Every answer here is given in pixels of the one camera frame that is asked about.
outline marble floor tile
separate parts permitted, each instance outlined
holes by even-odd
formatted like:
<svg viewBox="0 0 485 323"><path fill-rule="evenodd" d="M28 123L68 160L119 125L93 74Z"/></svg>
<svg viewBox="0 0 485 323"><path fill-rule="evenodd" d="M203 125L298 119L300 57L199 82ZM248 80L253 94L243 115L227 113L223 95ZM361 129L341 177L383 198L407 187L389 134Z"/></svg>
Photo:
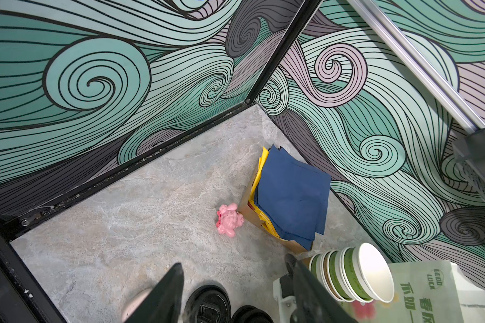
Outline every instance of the marble floor tile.
<svg viewBox="0 0 485 323"><path fill-rule="evenodd" d="M120 322L124 304L175 263L183 304L205 282L222 284L232 312L250 304L276 323L272 282L287 250L246 222L230 239L216 231L220 204L239 202L262 146L303 160L253 106L118 180L12 242L70 323ZM314 248L372 242L331 193L325 236Z"/></svg>

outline metal rail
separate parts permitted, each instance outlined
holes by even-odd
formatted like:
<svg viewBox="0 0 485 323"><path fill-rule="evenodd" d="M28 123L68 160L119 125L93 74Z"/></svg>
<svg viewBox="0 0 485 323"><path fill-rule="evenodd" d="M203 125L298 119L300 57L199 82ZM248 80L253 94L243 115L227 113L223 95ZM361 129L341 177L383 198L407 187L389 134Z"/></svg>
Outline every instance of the metal rail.
<svg viewBox="0 0 485 323"><path fill-rule="evenodd" d="M481 117L415 48L374 0L348 2L467 133L471 134L485 128Z"/></svg>

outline black plastic lid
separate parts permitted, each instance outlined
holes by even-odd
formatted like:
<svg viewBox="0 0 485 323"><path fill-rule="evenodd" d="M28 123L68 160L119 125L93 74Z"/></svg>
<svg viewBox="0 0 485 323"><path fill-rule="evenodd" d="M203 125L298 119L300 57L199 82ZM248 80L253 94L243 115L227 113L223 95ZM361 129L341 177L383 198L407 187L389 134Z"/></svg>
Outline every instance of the black plastic lid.
<svg viewBox="0 0 485 323"><path fill-rule="evenodd" d="M183 312L183 323L230 323L232 309L225 291L215 285L204 285L189 297Z"/></svg>
<svg viewBox="0 0 485 323"><path fill-rule="evenodd" d="M245 305L235 311L231 323L273 323L273 320L266 312L254 306Z"/></svg>

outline pink plastic figurine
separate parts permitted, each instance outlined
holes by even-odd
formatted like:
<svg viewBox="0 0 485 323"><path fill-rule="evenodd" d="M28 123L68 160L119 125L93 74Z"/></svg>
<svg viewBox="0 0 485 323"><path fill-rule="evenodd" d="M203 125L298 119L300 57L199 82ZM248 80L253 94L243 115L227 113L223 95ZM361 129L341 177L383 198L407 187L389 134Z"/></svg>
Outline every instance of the pink plastic figurine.
<svg viewBox="0 0 485 323"><path fill-rule="evenodd" d="M219 221L216 223L219 234L226 234L230 238L233 238L235 236L234 229L243 225L244 217L236 210L237 204L235 203L228 206L223 204L219 207L219 211L217 211Z"/></svg>

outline stacked paper bowls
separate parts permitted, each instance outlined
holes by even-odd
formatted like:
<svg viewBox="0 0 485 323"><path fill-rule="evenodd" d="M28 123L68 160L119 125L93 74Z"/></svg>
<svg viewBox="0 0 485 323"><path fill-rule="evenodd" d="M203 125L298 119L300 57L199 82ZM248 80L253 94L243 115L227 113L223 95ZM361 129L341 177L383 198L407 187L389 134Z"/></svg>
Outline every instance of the stacked paper bowls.
<svg viewBox="0 0 485 323"><path fill-rule="evenodd" d="M388 303L394 299L388 264L369 243L317 254L302 262L337 301Z"/></svg>

